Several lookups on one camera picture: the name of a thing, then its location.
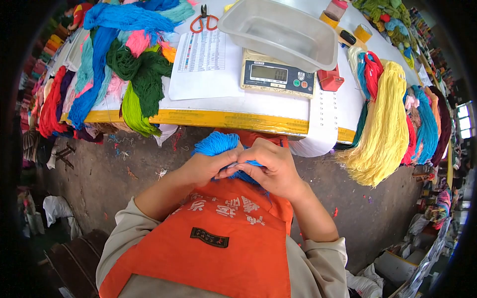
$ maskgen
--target window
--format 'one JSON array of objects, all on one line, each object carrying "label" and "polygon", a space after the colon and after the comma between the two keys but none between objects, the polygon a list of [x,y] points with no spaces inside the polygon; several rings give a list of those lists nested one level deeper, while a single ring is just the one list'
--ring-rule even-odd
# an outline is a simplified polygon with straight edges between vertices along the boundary
[{"label": "window", "polygon": [[459,117],[460,137],[462,139],[470,138],[474,131],[472,123],[470,122],[467,105],[462,105],[457,108],[457,116]]}]

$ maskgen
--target red device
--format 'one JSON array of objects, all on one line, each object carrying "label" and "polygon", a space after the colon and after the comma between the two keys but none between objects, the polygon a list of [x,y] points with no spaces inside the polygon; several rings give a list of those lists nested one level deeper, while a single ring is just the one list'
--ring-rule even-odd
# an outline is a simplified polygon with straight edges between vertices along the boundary
[{"label": "red device", "polygon": [[332,71],[319,70],[316,72],[318,75],[318,83],[325,91],[338,91],[338,88],[344,83],[344,78],[340,77],[340,71],[338,64]]}]

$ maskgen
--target apron label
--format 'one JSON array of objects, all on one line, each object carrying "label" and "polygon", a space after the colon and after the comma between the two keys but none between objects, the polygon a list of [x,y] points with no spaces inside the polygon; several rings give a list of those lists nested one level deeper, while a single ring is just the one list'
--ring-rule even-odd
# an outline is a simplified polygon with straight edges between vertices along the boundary
[{"label": "apron label", "polygon": [[221,247],[221,248],[228,247],[228,237],[217,236],[198,227],[192,228],[190,237],[200,239],[202,242],[215,246],[215,247]]}]

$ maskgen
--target person's left hand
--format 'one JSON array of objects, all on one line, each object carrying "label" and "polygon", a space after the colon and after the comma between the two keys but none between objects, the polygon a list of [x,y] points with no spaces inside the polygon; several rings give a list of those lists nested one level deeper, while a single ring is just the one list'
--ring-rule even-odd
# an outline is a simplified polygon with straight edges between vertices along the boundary
[{"label": "person's left hand", "polygon": [[237,161],[243,146],[239,142],[237,147],[216,156],[207,156],[196,153],[177,171],[181,179],[194,187],[203,187],[215,177],[220,169]]}]

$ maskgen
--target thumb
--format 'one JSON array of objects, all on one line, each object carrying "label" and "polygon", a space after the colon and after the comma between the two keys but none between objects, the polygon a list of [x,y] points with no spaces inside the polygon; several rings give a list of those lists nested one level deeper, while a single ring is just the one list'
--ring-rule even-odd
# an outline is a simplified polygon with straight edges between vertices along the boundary
[{"label": "thumb", "polygon": [[244,171],[247,175],[252,177],[259,184],[263,184],[263,182],[268,179],[268,176],[262,171],[260,167],[256,165],[244,163],[236,165],[235,168]]}]

